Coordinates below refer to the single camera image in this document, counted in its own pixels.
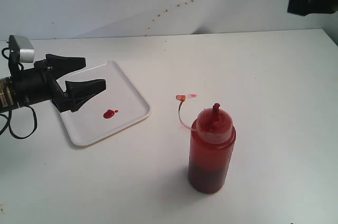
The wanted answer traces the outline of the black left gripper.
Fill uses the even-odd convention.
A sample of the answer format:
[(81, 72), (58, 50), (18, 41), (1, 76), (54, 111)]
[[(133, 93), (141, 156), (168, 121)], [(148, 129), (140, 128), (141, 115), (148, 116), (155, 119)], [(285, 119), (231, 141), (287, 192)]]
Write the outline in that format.
[(88, 100), (106, 90), (105, 79), (66, 81), (62, 91), (57, 79), (83, 69), (86, 59), (47, 54), (30, 69), (11, 74), (12, 89), (20, 107), (51, 100), (59, 112), (78, 111)]

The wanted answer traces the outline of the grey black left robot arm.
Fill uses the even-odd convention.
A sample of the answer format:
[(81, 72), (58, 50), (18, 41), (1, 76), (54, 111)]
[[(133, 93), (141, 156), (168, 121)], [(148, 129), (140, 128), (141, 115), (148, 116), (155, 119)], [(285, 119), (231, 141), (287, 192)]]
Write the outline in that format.
[(57, 80), (66, 74), (85, 68), (86, 59), (47, 54), (34, 67), (21, 70), (14, 62), (9, 64), (11, 76), (1, 79), (1, 112), (28, 107), (47, 100), (57, 110), (76, 112), (88, 100), (106, 90), (104, 79), (83, 82), (66, 81), (63, 91)]

